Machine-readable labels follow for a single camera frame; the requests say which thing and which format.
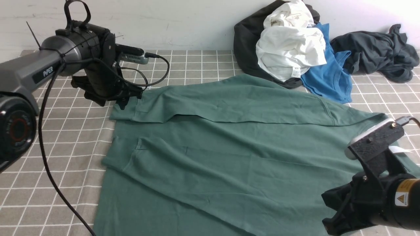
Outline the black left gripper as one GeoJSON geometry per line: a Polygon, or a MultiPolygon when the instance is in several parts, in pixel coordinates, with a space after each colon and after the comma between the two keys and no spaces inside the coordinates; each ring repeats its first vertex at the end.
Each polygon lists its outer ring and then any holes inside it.
{"type": "Polygon", "coordinates": [[[141,98],[143,87],[126,81],[116,61],[116,36],[106,28],[72,28],[72,47],[80,53],[71,66],[85,76],[72,76],[72,87],[84,90],[84,97],[104,106],[115,101],[122,110],[131,97],[141,98]]]}

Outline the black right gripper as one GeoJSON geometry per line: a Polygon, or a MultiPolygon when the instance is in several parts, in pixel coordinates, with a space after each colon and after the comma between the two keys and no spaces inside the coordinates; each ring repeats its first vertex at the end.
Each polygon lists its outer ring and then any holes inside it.
{"type": "Polygon", "coordinates": [[[341,236],[367,227],[393,225],[390,185],[390,176],[367,178],[357,174],[350,183],[324,192],[325,205],[336,211],[333,217],[322,220],[327,233],[341,236]]]}

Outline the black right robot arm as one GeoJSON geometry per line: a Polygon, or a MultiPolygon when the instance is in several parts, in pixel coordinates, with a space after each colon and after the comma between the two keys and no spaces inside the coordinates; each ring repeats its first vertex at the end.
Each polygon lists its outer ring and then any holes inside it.
{"type": "Polygon", "coordinates": [[[327,207],[336,211],[322,223],[329,235],[374,226],[419,230],[419,179],[409,174],[384,176],[379,182],[356,175],[353,180],[322,194],[327,207]]]}

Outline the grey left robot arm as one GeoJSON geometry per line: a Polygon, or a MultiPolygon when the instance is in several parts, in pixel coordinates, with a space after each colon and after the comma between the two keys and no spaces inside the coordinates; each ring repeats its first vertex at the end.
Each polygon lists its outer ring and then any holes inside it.
{"type": "Polygon", "coordinates": [[[117,101],[123,107],[130,97],[141,97],[141,87],[125,82],[116,65],[142,63],[145,51],[116,44],[115,38],[109,29],[72,20],[39,51],[1,63],[1,171],[33,144],[39,108],[32,93],[54,76],[72,77],[72,87],[100,106],[117,101]]]}

